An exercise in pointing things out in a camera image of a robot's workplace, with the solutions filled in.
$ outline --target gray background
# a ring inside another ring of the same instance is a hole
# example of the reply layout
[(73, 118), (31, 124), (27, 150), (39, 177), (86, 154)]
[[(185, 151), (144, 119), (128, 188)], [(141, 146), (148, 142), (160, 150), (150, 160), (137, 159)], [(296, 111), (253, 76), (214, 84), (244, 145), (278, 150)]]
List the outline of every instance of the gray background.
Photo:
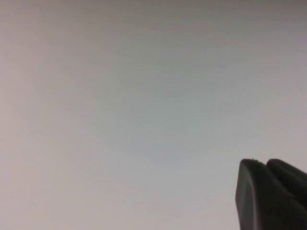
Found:
[(1, 229), (238, 230), (242, 158), (307, 170), (304, 4), (44, 2), (0, 1)]

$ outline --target white wall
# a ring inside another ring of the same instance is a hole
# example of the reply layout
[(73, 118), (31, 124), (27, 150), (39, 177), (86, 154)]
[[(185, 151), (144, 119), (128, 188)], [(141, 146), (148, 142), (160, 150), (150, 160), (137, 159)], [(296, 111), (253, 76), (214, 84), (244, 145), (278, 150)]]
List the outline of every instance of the white wall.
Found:
[(1, 229), (238, 230), (242, 158), (307, 171), (302, 4), (43, 2), (0, 1)]

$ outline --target white surface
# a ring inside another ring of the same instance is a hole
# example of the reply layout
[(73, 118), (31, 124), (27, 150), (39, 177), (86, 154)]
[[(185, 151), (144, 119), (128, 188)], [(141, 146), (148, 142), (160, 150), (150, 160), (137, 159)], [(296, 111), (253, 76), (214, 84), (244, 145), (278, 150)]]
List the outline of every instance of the white surface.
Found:
[(0, 4), (1, 229), (238, 230), (242, 158), (307, 171), (302, 5), (50, 2)]

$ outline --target black plastic object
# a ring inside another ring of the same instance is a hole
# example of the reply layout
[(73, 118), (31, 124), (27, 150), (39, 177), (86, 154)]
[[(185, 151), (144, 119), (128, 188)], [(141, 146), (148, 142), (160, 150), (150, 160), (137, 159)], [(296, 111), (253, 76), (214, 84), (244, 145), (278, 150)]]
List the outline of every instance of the black plastic object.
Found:
[(244, 159), (236, 207), (241, 230), (307, 230), (307, 174), (278, 159)]

